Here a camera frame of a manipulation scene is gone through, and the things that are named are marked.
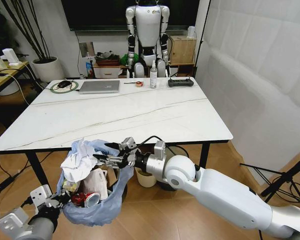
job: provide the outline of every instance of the red can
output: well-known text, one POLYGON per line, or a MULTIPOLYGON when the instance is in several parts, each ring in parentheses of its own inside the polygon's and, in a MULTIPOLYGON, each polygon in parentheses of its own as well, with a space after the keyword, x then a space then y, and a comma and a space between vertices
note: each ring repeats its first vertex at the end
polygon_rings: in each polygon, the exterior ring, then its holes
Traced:
POLYGON ((92 207, 99 203, 100 194, 98 192, 83 193, 79 192, 71 197, 71 201, 78 207, 92 207))

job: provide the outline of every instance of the drawer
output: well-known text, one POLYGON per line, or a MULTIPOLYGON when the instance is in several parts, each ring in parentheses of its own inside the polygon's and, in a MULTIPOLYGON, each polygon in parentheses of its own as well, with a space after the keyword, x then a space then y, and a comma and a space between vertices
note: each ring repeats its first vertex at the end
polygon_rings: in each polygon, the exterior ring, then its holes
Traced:
POLYGON ((98 67, 94 68, 97 79, 117 79, 122 70, 120 67, 98 67))

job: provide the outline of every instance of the computer mouse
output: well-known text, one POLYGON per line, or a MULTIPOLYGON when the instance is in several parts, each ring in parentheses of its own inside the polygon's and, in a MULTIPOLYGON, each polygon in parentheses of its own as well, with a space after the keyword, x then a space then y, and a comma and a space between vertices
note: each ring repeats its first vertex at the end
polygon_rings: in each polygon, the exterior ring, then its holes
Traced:
POLYGON ((69 85, 71 85, 71 81, 63 80, 63 81, 59 82, 58 88, 64 89, 65 87, 68 87, 69 85))

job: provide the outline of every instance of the white flower pot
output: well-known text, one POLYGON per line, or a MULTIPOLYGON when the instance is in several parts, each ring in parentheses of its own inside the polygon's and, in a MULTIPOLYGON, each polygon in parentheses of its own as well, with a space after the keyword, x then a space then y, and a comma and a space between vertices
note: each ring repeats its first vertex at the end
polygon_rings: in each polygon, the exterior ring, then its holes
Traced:
POLYGON ((42 82, 49 83, 53 80, 62 80, 65 78, 60 61, 52 56, 54 61, 48 63, 38 63, 39 59, 33 60, 33 67, 42 82))

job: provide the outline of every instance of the tripod stand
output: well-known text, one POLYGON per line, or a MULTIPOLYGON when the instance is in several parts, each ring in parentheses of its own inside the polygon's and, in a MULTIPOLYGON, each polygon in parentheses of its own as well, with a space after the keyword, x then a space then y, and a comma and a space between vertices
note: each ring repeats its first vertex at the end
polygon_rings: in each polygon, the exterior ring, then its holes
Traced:
POLYGON ((259 175, 260 177, 267 183, 269 186, 261 192, 261 196, 266 197, 265 202, 267 203, 273 196, 276 194, 276 192, 280 192, 283 194, 288 195, 289 197, 295 198, 298 202, 300 202, 300 191, 296 185, 296 183, 293 180, 293 177, 297 174, 300 173, 300 161, 295 164, 290 170, 287 172, 280 172, 280 171, 273 171, 270 169, 258 167, 258 166, 253 166, 253 165, 248 165, 244 163, 240 163, 242 166, 250 167, 253 168, 259 175), (280 177, 275 180, 274 182, 270 182, 260 171, 266 171, 269 173, 274 173, 274 174, 279 174, 280 177), (291 183, 295 191, 297 192, 298 196, 293 195, 292 193, 289 193, 287 191, 281 190, 280 187, 285 183, 291 183))

